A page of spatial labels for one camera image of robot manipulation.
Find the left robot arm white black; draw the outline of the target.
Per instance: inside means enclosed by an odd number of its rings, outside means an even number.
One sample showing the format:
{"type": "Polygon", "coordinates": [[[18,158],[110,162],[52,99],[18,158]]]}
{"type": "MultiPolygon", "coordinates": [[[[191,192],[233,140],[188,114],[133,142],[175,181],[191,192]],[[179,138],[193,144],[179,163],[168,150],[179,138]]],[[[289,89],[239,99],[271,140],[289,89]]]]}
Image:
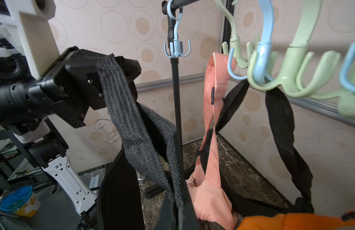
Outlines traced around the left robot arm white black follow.
{"type": "Polygon", "coordinates": [[[73,169],[66,155],[68,144],[49,116],[81,128],[89,109],[106,107],[96,67],[102,57],[68,48],[39,79],[31,76],[23,55],[0,58],[0,126],[33,166],[56,180],[80,216],[95,206],[97,196],[73,169]]]}

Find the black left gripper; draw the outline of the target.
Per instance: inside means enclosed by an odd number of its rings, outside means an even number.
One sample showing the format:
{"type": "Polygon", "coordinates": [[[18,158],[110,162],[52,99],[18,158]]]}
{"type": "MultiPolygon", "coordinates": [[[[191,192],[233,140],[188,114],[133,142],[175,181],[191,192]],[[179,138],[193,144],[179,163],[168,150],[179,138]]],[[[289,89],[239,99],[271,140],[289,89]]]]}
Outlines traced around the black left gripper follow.
{"type": "Polygon", "coordinates": [[[86,49],[67,49],[54,66],[29,88],[38,108],[56,114],[73,128],[84,127],[89,108],[106,107],[97,65],[106,57],[86,49]]]}

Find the orange backpack bottom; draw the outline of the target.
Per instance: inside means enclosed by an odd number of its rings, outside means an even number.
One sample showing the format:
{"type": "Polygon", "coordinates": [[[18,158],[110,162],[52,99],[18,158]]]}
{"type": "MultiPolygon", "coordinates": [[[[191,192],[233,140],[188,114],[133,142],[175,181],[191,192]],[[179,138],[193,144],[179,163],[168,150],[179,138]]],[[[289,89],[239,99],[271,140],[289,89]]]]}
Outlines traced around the orange backpack bottom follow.
{"type": "MultiPolygon", "coordinates": [[[[97,69],[105,89],[105,102],[121,136],[127,161],[136,171],[165,189],[155,228],[197,230],[201,219],[196,217],[188,179],[183,176],[175,125],[134,100],[125,74],[113,55],[100,61],[97,69]]],[[[355,211],[342,217],[309,213],[250,216],[241,223],[236,222],[233,230],[338,230],[351,226],[355,226],[355,211]]]]}

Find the pink sling bag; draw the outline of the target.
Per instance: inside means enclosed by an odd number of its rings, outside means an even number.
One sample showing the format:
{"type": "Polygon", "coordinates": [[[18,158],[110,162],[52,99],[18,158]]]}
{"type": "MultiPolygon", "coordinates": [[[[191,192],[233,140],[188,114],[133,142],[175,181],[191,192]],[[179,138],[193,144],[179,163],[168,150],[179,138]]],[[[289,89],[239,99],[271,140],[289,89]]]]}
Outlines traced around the pink sling bag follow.
{"type": "MultiPolygon", "coordinates": [[[[218,124],[230,79],[227,70],[228,61],[227,55],[213,52],[206,68],[203,104],[205,134],[202,144],[208,140],[209,130],[215,131],[218,124]]],[[[226,230],[233,230],[236,219],[232,214],[232,203],[221,187],[219,152],[215,133],[212,134],[206,169],[203,169],[202,160],[201,156],[197,157],[195,170],[187,180],[196,217],[216,222],[226,230]]]]}

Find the black sling bag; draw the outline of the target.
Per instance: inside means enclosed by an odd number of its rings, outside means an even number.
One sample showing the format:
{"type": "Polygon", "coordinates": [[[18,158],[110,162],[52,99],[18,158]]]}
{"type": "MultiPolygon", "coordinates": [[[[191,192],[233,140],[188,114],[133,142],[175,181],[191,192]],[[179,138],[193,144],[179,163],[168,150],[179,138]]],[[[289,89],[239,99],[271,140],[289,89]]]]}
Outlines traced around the black sling bag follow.
{"type": "MultiPolygon", "coordinates": [[[[223,109],[220,113],[216,134],[231,120],[236,110],[243,102],[249,88],[249,82],[242,80],[224,98],[223,109]]],[[[277,214],[288,213],[309,213],[314,214],[312,206],[312,179],[313,175],[308,164],[294,147],[294,115],[290,103],[284,93],[275,88],[266,92],[266,108],[269,117],[271,131],[287,170],[291,174],[294,185],[301,193],[301,197],[296,198],[295,205],[290,208],[281,208],[262,201],[245,198],[234,192],[223,179],[223,189],[233,204],[233,208],[243,217],[266,216],[273,217],[277,214]]],[[[208,141],[203,144],[203,150],[198,150],[201,157],[204,172],[208,163],[208,154],[213,131],[209,129],[208,141]]]]}

